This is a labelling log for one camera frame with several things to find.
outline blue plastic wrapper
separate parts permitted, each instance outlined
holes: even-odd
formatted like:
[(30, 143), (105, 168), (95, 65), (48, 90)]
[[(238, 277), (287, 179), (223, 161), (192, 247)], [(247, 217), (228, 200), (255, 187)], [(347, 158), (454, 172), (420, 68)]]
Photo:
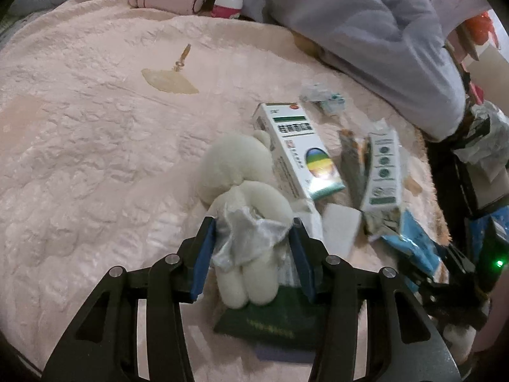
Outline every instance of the blue plastic wrapper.
[(491, 214), (472, 220), (469, 223), (469, 227), (472, 240), (472, 256), (474, 263), (477, 263), (479, 260), (479, 254), (483, 248), (485, 230), (488, 226), (490, 217), (493, 217), (493, 219), (504, 228), (506, 234), (509, 234), (509, 206), (499, 208)]
[(399, 236), (384, 235), (382, 239), (394, 249), (406, 255), (410, 262), (429, 276), (435, 274), (440, 257), (435, 243), (424, 232), (412, 214), (406, 210), (403, 214), (403, 227)]

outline rainbow oval logo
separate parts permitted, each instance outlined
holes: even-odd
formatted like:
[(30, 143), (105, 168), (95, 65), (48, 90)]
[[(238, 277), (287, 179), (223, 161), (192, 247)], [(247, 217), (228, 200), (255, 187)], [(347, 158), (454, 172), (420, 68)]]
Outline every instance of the rainbow oval logo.
[(314, 177), (324, 180), (334, 178), (334, 163), (320, 148), (311, 148), (306, 152), (306, 166)]

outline gray blanket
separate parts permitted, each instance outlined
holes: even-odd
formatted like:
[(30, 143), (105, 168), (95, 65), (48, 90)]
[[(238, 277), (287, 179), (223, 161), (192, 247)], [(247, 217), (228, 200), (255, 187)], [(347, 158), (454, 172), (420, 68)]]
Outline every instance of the gray blanket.
[[(16, 0), (10, 13), (26, 15), (64, 1)], [(242, 12), (315, 41), (323, 61), (436, 140), (454, 133), (463, 118), (463, 85), (430, 0), (244, 0)]]

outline white teddy bear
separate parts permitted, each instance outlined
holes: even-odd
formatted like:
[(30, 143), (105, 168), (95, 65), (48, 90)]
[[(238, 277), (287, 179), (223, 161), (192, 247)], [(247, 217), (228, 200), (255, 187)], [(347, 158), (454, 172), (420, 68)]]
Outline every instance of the white teddy bear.
[[(253, 136), (231, 134), (215, 142), (199, 167), (198, 195), (211, 204), (208, 215), (218, 224), (226, 224), (228, 214), (249, 210), (257, 218), (272, 220), (286, 232), (293, 222), (288, 200), (274, 187), (270, 138), (264, 131)], [(217, 285), (227, 307), (241, 308), (251, 301), (265, 305), (277, 295), (277, 258), (274, 249), (260, 242), (251, 249), (254, 258), (232, 264), (228, 269), (216, 266)]]

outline metal screw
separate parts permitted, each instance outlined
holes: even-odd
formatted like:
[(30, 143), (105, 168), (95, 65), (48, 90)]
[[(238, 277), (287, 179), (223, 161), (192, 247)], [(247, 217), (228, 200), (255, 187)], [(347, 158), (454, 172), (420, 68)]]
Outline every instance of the metal screw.
[(180, 261), (178, 254), (169, 254), (165, 257), (164, 261), (166, 264), (177, 264)]
[(112, 267), (111, 269), (109, 269), (109, 275), (111, 277), (121, 276), (123, 272), (124, 272), (124, 269), (120, 266), (115, 266), (115, 267)]
[(341, 259), (338, 256), (331, 255), (331, 256), (325, 257), (325, 262), (332, 266), (337, 266), (341, 262)]
[(384, 267), (382, 269), (382, 274), (385, 275), (385, 277), (388, 279), (393, 279), (396, 277), (396, 270), (391, 267)]

